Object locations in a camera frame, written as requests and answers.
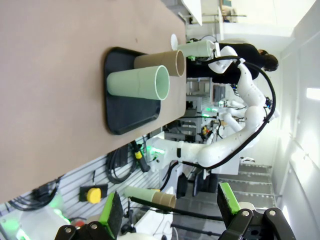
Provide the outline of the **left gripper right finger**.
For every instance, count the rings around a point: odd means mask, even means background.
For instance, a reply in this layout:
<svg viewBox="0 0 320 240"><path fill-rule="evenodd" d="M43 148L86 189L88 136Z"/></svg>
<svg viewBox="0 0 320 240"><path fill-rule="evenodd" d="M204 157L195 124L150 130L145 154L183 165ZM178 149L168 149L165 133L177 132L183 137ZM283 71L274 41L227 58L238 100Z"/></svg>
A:
<svg viewBox="0 0 320 240"><path fill-rule="evenodd" d="M264 213L250 202L238 202L230 185L219 183L217 204L226 230L220 240L295 240L282 210L268 208Z"/></svg>

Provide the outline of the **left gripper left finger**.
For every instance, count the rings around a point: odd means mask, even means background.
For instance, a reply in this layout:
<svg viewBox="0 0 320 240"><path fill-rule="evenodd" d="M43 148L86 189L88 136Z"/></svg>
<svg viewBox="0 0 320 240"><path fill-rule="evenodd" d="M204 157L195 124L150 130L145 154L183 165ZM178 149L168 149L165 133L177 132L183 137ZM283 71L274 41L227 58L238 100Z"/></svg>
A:
<svg viewBox="0 0 320 240"><path fill-rule="evenodd" d="M80 228L61 226L56 240L116 240L121 229L124 212L119 194L115 191L106 200L99 220L91 221Z"/></svg>

